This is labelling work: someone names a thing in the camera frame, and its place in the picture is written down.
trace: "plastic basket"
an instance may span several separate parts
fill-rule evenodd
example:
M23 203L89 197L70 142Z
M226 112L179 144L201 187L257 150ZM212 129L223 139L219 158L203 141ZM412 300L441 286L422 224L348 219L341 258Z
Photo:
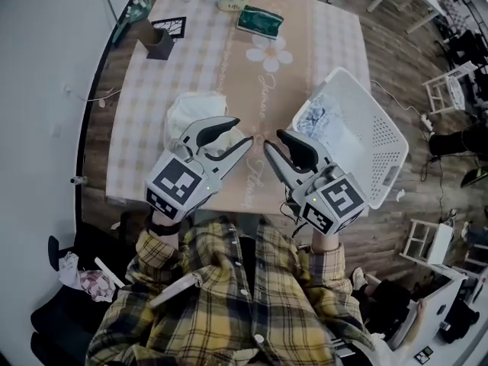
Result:
M293 118L297 129L301 114L320 93L327 94L341 108L342 120L358 143L354 151L344 150L332 160L344 172L351 172L377 209L396 181L409 145L395 123L370 93L344 68L335 68Z

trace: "plaid shirt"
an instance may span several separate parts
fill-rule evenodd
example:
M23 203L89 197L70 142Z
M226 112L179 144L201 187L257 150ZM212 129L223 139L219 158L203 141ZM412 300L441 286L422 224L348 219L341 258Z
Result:
M240 263L243 236L220 218L192 228L177 251L142 232L127 269L132 285L105 314L86 364L242 365L259 351L272 364L335 364L334 335L373 349L342 246L324 255L297 251L291 238L260 224L252 296ZM149 306L190 272L198 286Z

